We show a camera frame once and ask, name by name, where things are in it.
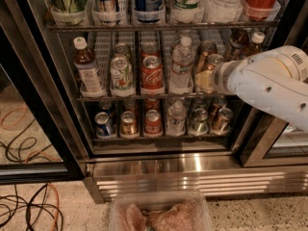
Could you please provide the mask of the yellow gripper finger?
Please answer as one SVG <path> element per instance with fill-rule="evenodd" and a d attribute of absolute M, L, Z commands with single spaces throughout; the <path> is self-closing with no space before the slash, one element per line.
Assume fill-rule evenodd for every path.
<path fill-rule="evenodd" d="M 197 92 L 212 93 L 214 87 L 212 85 L 212 70 L 204 70 L 195 75 L 195 84 Z"/>

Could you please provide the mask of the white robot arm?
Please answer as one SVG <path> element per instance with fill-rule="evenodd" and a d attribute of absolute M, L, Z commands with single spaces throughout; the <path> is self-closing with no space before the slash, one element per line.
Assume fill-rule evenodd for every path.
<path fill-rule="evenodd" d="M 233 94 L 308 132 L 308 56 L 285 45 L 195 75 L 201 92 Z"/>

